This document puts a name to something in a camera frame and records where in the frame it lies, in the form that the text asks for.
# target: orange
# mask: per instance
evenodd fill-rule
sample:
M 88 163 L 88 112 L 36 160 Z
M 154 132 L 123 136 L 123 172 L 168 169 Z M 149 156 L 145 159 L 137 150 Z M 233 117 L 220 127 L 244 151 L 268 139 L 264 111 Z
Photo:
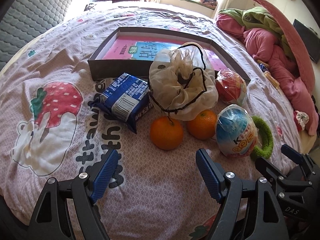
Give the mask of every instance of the orange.
M 215 135 L 216 122 L 217 115 L 210 110 L 204 110 L 195 119 L 187 122 L 187 129 L 197 139 L 207 140 Z
M 183 128 L 178 120 L 162 116 L 151 124 L 150 139 L 162 150 L 173 150 L 182 143 Z

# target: green ring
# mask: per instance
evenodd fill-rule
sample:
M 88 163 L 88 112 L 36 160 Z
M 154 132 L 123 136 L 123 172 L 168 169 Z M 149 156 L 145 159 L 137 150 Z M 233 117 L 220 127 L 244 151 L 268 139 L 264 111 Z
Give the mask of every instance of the green ring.
M 267 123 L 262 118 L 252 116 L 252 120 L 257 129 L 259 129 L 259 134 L 262 137 L 262 149 L 260 149 L 258 146 L 255 146 L 252 153 L 250 154 L 250 157 L 254 161 L 259 157 L 268 159 L 271 157 L 273 150 L 272 132 Z

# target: blue gripper pad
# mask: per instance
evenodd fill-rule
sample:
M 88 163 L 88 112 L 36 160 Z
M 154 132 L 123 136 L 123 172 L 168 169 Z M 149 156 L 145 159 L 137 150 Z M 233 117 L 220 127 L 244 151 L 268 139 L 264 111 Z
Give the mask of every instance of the blue gripper pad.
M 292 149 L 289 145 L 284 144 L 281 146 L 281 152 L 283 155 L 287 156 L 295 164 L 300 165 L 303 162 L 303 157 L 301 153 L 298 153 L 296 150 Z
M 118 152 L 109 150 L 100 162 L 92 166 L 89 172 L 90 179 L 92 179 L 92 193 L 90 196 L 92 203 L 96 203 L 98 199 L 103 197 L 117 165 Z
M 225 197 L 225 180 L 221 174 L 222 167 L 219 168 L 212 161 L 205 149 L 199 149 L 196 152 L 196 164 L 204 180 L 204 183 L 210 193 L 218 203 L 221 203 Z

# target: wall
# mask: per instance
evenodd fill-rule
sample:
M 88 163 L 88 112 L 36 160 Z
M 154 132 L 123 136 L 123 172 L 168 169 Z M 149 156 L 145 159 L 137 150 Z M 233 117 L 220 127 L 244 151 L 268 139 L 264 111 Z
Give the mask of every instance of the wall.
M 317 25 L 313 16 L 309 12 L 308 8 L 304 5 L 302 0 L 267 0 L 275 5 L 283 14 L 289 19 L 291 23 L 295 19 L 307 25 L 308 27 L 313 28 L 320 35 L 320 27 Z M 252 0 L 233 0 L 230 7 L 238 8 L 241 10 L 253 8 L 258 6 Z M 313 95 L 316 99 L 316 104 L 320 108 L 320 62 L 315 64 L 312 62 L 313 70 L 316 76 L 316 87 L 313 92 Z
M 187 0 L 160 0 L 160 3 L 173 5 L 197 13 L 201 13 L 209 18 L 212 17 L 214 10 Z

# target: television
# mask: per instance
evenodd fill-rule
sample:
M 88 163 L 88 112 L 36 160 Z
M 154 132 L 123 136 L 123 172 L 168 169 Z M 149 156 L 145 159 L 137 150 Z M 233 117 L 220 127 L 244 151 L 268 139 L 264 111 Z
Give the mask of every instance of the television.
M 320 60 L 320 38 L 315 34 L 315 31 L 312 31 L 297 19 L 294 20 L 293 26 L 307 47 L 310 58 L 318 63 Z

